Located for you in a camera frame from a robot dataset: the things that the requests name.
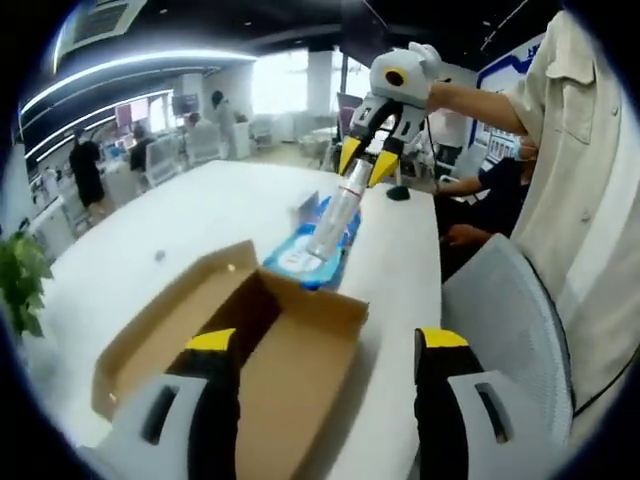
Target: plastic bottle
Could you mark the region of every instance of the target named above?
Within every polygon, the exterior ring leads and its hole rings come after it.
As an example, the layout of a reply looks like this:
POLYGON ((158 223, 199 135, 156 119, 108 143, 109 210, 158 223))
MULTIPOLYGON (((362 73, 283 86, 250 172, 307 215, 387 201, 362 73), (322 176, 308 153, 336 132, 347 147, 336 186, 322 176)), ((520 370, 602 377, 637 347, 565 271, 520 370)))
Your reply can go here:
POLYGON ((307 252, 311 255, 323 261, 335 255, 347 224, 360 205, 372 169, 369 162, 358 159, 351 175, 338 186, 307 244, 307 252))

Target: ceiling light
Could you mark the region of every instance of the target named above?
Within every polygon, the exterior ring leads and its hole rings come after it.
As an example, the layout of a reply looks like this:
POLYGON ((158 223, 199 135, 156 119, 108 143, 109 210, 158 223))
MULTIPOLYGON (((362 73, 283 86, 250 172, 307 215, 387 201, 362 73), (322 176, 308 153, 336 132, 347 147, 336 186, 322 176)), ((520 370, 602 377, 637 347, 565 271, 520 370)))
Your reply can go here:
MULTIPOLYGON (((88 131, 91 130, 92 128, 96 128, 99 127, 100 125, 110 122, 112 120, 115 120, 116 116, 112 115, 110 117, 107 118, 103 118, 102 120, 96 122, 96 123, 92 123, 91 125, 89 125, 88 127, 86 127, 84 130, 88 131)), ((62 139, 62 141, 56 143, 53 147, 51 147, 49 150, 47 150, 46 152, 44 152, 42 155, 40 155, 37 159, 36 159, 36 163, 40 163, 42 160, 44 160, 45 158, 47 158, 49 155, 51 155, 53 152, 55 152, 56 150, 58 150, 60 147, 62 147, 63 145, 69 143, 71 140, 73 140, 73 135, 69 135, 68 137, 65 137, 62 139)))
POLYGON ((60 28, 60 33, 58 34, 58 38, 56 40, 56 46, 53 50, 53 74, 58 73, 58 66, 60 64, 60 47, 62 46, 62 35, 64 35, 64 24, 62 24, 62 28, 60 28))
POLYGON ((95 65, 81 72, 74 73, 73 75, 54 83, 50 87, 45 88, 42 92, 37 94, 31 100, 29 100, 20 111, 20 115, 24 115, 30 109, 33 108, 38 102, 42 101, 54 92, 57 92, 61 88, 77 81, 82 78, 93 75, 94 73, 108 70, 114 67, 120 67, 124 65, 132 65, 139 62, 145 62, 149 60, 166 60, 166 59, 196 59, 196 60, 257 60, 257 57, 252 55, 244 55, 242 53, 225 52, 222 50, 169 50, 166 52, 154 52, 145 53, 141 55, 134 55, 132 57, 119 58, 117 60, 111 60, 100 65, 95 65))
POLYGON ((56 138, 58 135, 66 132, 67 130, 75 127, 76 125, 78 125, 79 123, 84 122, 85 120, 93 117, 94 115, 98 115, 99 113, 102 112, 106 112, 107 110, 111 109, 111 108, 115 108, 119 105, 126 105, 127 103, 131 103, 131 102, 135 102, 136 100, 141 100, 143 98, 149 98, 149 97, 154 97, 156 95, 165 95, 168 93, 173 92, 173 90, 168 89, 168 90, 158 90, 157 92, 153 92, 153 93, 147 93, 145 95, 138 95, 137 97, 133 97, 133 98, 128 98, 127 100, 122 100, 120 102, 116 102, 112 105, 109 105, 107 107, 102 107, 99 108, 98 110, 91 112, 83 117, 78 118, 77 120, 74 120, 73 122, 69 123, 68 125, 65 125, 64 127, 62 127, 61 129, 59 129, 58 131, 52 133, 51 135, 49 135, 47 138, 45 138, 43 141, 41 141, 38 145, 36 145, 35 147, 33 147, 28 153, 25 154, 24 158, 27 159, 29 158, 31 155, 33 155, 38 149, 40 149, 42 146, 46 145, 47 142, 50 142, 52 139, 56 138))

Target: small object on table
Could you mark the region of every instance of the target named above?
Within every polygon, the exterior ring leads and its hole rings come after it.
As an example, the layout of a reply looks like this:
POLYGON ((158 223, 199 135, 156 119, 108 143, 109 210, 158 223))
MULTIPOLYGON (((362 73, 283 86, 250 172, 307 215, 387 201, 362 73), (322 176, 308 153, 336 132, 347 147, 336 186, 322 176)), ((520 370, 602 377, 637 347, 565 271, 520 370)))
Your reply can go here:
POLYGON ((387 190, 387 197, 389 197, 394 202, 402 202, 405 200, 409 200, 411 198, 411 194, 409 193, 409 189, 407 187, 399 185, 387 190))

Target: open cardboard box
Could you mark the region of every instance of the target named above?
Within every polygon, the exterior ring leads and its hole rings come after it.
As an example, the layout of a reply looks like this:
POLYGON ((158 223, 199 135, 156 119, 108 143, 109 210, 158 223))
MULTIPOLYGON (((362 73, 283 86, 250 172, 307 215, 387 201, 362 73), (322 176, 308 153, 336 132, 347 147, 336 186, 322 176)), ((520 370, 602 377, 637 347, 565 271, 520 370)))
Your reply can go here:
POLYGON ((310 292, 258 266, 251 242, 205 256, 158 295, 96 363, 93 409, 111 419, 195 335, 236 328, 240 377, 238 480, 294 478, 351 365, 367 305, 310 292))

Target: white desk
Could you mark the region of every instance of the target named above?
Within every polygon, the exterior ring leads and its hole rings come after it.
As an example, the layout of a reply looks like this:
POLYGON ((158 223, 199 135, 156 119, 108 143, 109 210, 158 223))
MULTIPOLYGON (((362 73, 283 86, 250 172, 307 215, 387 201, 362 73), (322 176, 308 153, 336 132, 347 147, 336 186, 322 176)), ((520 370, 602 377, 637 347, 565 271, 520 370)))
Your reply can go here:
POLYGON ((28 232, 42 244, 47 257, 58 258, 76 241, 64 211, 64 199, 58 196, 30 223, 28 232))
MULTIPOLYGON (((46 403, 72 443, 95 445, 109 424, 90 409, 94 362, 145 304, 201 254, 247 238, 261 260, 290 233, 287 207, 338 177, 213 161, 151 190, 87 232, 53 265, 41 319, 61 352, 46 403), (154 260, 158 250, 166 256, 154 260)), ((440 273, 431 196, 392 202, 367 192, 339 291, 370 302, 345 389, 309 464, 313 478, 406 478, 418 436, 413 329, 438 326, 440 273)))

